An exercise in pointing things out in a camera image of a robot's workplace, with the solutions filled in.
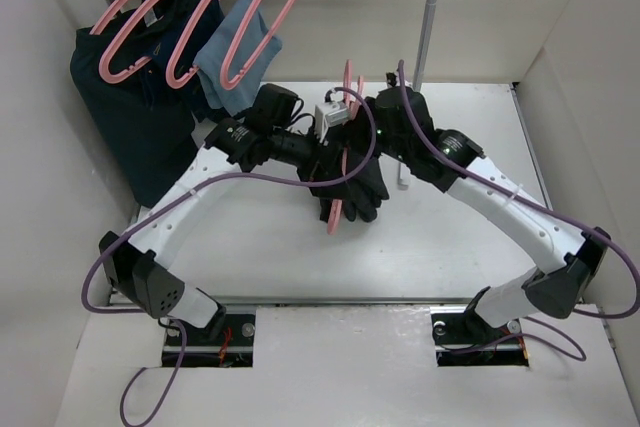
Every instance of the white wall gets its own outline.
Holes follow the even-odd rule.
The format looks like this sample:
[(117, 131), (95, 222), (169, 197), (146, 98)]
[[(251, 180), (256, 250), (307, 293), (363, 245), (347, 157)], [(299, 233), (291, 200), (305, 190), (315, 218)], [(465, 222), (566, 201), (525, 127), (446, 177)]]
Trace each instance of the white wall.
[[(88, 18), (96, 2), (74, 8)], [(86, 322), (84, 275), (132, 201), (68, 73), (80, 19), (57, 0), (0, 9), (0, 417), (46, 427)]]
[[(606, 228), (640, 260), (640, 0), (570, 0), (518, 88), (558, 210)], [(615, 312), (635, 290), (609, 254), (588, 299)], [(640, 316), (612, 321), (625, 380), (640, 412)]]
[[(568, 0), (439, 0), (426, 75), (445, 81), (520, 80)], [(274, 18), (285, 0), (265, 0)], [(276, 80), (382, 80), (398, 59), (413, 72), (425, 0), (298, 0), (281, 27)]]

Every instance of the hanging clothes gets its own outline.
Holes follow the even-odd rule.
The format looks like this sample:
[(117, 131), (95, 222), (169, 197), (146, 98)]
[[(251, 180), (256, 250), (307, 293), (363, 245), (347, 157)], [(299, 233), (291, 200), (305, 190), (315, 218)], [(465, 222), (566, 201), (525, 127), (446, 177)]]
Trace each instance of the hanging clothes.
[[(126, 69), (143, 55), (150, 55), (153, 62), (118, 84), (102, 80), (98, 66), (105, 49), (134, 11), (115, 18), (100, 35), (91, 35), (91, 28), (76, 33), (70, 65), (73, 81), (135, 199), (147, 207), (155, 205), (173, 186), (197, 153), (191, 138), (195, 127), (192, 112), (198, 118), (220, 114), (209, 109), (195, 77), (178, 91), (165, 81), (166, 62), (199, 1), (161, 0), (156, 5), (157, 20), (136, 26), (114, 57), (111, 69)], [(190, 66), (200, 46), (218, 27), (222, 20), (219, 9), (217, 2), (211, 4), (208, 20), (203, 19), (198, 35), (194, 32), (191, 36), (180, 65)]]
[[(282, 50), (282, 41), (273, 36), (262, 51), (255, 64), (249, 69), (240, 83), (231, 90), (226, 90), (220, 85), (220, 71), (227, 51), (231, 46), (234, 36), (245, 13), (253, 0), (238, 0), (227, 17), (222, 21), (211, 39), (198, 52), (195, 65), (200, 67), (198, 76), (202, 82), (209, 105), (213, 109), (226, 109), (232, 116), (237, 116), (253, 105), (260, 82), (274, 57)], [(249, 25), (243, 35), (238, 50), (233, 57), (229, 76), (234, 76), (244, 66), (256, 47), (269, 33), (260, 10), (257, 10), (249, 21)]]

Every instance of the white floor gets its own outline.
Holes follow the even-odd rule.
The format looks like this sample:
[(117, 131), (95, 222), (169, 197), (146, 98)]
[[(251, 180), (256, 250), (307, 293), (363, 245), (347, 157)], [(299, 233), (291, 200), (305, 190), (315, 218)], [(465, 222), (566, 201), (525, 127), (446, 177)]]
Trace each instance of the white floor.
[[(312, 109), (334, 84), (281, 85)], [(365, 93), (382, 88), (366, 84)], [(430, 84), (424, 93), (437, 127), (467, 134), (542, 199), (508, 85)], [(383, 158), (382, 166), (391, 200), (378, 220), (343, 220), (334, 236), (317, 220), (307, 189), (241, 181), (193, 231), (171, 269), (213, 296), (326, 300), (470, 298), (532, 266), (479, 214), (417, 179), (400, 190), (397, 162)], [(277, 162), (257, 171), (296, 178)]]
[[(622, 376), (598, 320), (553, 322), (587, 362), (527, 342), (525, 367), (436, 367), (427, 307), (266, 308), (254, 367), (182, 369), (153, 427), (632, 427)], [(536, 333), (570, 348), (549, 331)], [(139, 367), (159, 365), (163, 331), (142, 315), (93, 315), (56, 427), (115, 427)], [(145, 372), (126, 403), (142, 422), (171, 369)]]

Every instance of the black cloth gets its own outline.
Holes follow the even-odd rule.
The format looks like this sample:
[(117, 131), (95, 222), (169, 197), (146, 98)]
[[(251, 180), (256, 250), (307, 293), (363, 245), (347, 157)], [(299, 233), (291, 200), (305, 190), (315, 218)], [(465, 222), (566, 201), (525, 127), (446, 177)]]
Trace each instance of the black cloth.
[[(114, 56), (111, 71), (126, 69), (142, 55), (173, 50), (184, 25), (200, 0), (162, 0), (155, 10), (158, 20), (149, 27), (140, 22)], [(171, 188), (193, 161), (197, 147), (191, 138), (195, 126), (191, 99), (193, 90), (183, 93), (169, 88), (157, 58), (118, 84), (100, 77), (98, 65), (103, 52), (133, 11), (118, 16), (100, 35), (90, 28), (76, 33), (76, 49), (71, 59), (71, 76), (100, 134), (124, 172), (135, 199), (151, 207)], [(190, 65), (185, 49), (181, 64)], [(192, 82), (198, 82), (197, 76)], [(190, 82), (184, 89), (193, 89)]]

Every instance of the clothing tag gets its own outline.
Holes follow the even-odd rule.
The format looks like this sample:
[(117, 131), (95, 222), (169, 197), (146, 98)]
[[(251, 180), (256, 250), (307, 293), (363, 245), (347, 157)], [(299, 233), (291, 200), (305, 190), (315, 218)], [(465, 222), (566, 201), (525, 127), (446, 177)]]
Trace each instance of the clothing tag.
[(151, 9), (149, 12), (144, 14), (144, 23), (147, 24), (147, 27), (152, 26), (157, 21), (158, 21), (158, 18), (156, 17), (156, 13), (153, 11), (153, 9)]

